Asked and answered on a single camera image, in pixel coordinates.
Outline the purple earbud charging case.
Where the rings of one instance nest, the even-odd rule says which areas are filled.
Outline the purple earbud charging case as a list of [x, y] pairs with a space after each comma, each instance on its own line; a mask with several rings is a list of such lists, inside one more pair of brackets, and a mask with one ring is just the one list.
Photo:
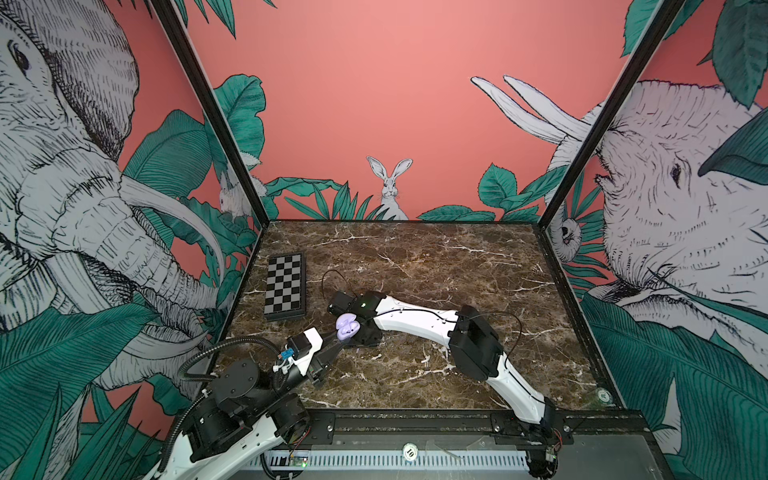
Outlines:
[[353, 313], [344, 313], [336, 320], [337, 339], [340, 342], [347, 342], [352, 339], [360, 330], [361, 325], [357, 316]]

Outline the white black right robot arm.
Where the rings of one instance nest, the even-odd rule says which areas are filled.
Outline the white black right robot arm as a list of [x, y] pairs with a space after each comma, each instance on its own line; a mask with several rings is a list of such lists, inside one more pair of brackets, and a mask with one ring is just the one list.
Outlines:
[[556, 436], [554, 403], [517, 371], [498, 333], [477, 309], [439, 310], [377, 291], [357, 297], [338, 291], [328, 312], [337, 318], [339, 340], [349, 345], [377, 346], [385, 332], [399, 332], [446, 347], [456, 369], [490, 385], [534, 441]]

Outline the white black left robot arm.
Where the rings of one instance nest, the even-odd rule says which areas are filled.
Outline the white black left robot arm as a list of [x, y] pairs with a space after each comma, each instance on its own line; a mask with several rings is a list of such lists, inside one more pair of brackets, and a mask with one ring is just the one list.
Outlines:
[[[192, 367], [229, 348], [255, 344], [275, 359], [262, 369], [249, 358], [221, 374], [200, 374]], [[283, 349], [259, 335], [219, 342], [186, 360], [178, 369], [185, 382], [204, 389], [177, 415], [150, 479], [226, 479], [248, 460], [281, 444], [299, 445], [311, 431], [311, 416], [295, 389], [323, 380], [344, 348], [339, 334], [311, 328], [289, 338]]]

